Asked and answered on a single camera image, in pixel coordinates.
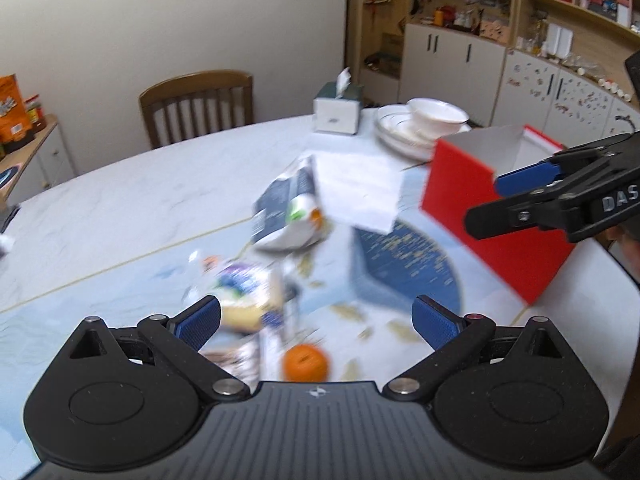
white wall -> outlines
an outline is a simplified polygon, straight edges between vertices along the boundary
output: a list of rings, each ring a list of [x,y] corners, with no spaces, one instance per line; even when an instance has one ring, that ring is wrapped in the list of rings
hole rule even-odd
[[[254,74],[257,121],[310,113],[342,66],[345,0],[0,0],[0,75],[60,119],[81,173],[149,149],[138,95]]]

person's hand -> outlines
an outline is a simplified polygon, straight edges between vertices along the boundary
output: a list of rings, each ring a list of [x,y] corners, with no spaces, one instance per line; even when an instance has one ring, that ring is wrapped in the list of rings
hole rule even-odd
[[[622,254],[625,255],[626,260],[631,266],[631,271],[640,276],[640,242],[634,240],[627,232],[620,226],[610,227],[605,231],[607,240],[616,241],[620,244]]]

red and white box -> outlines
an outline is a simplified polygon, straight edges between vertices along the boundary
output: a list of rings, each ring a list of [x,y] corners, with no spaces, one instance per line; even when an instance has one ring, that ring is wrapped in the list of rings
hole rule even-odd
[[[537,228],[476,240],[466,233],[466,212],[501,198],[495,179],[535,164],[562,145],[530,126],[502,126],[461,132],[438,140],[422,209],[467,245],[531,304],[544,292],[573,244],[564,232]]]

stack of plates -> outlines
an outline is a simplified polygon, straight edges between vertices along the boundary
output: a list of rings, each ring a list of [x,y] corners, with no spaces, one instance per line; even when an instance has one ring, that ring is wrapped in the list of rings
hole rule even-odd
[[[378,137],[388,147],[414,160],[430,162],[433,149],[440,134],[419,129],[414,124],[411,111],[404,105],[389,105],[378,109],[376,114]],[[460,132],[471,127],[463,124]]]

white cabinet door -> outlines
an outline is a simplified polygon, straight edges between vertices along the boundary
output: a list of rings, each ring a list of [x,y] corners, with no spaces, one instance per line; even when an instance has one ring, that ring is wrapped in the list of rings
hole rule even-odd
[[[62,134],[58,126],[51,131],[47,140],[42,143],[36,156],[52,186],[62,184],[76,176],[66,154]]]
[[[38,193],[42,193],[49,187],[50,184],[40,167],[37,157],[33,157],[27,167],[24,168],[6,202],[8,205],[19,204],[36,196]]]
[[[616,117],[628,117],[636,129],[633,130],[631,125],[626,121],[617,121]],[[617,134],[632,134],[638,130],[640,130],[640,112],[619,99],[613,99],[609,119],[604,126],[604,134],[602,136],[610,137]]]
[[[530,124],[543,131],[558,72],[559,68],[548,62],[508,50],[492,125]]]
[[[399,101],[425,97],[430,62],[433,60],[433,27],[408,24],[404,32],[404,52],[400,76]]]
[[[549,137],[569,148],[602,137],[613,102],[609,92],[564,69],[554,92],[544,127]]]
[[[459,85],[459,102],[454,104],[468,113],[473,122],[488,126],[500,86],[505,48],[478,38],[463,39],[466,57]]]
[[[429,66],[428,92],[424,97],[460,106],[467,38],[439,27],[433,27],[433,33],[433,59]]]

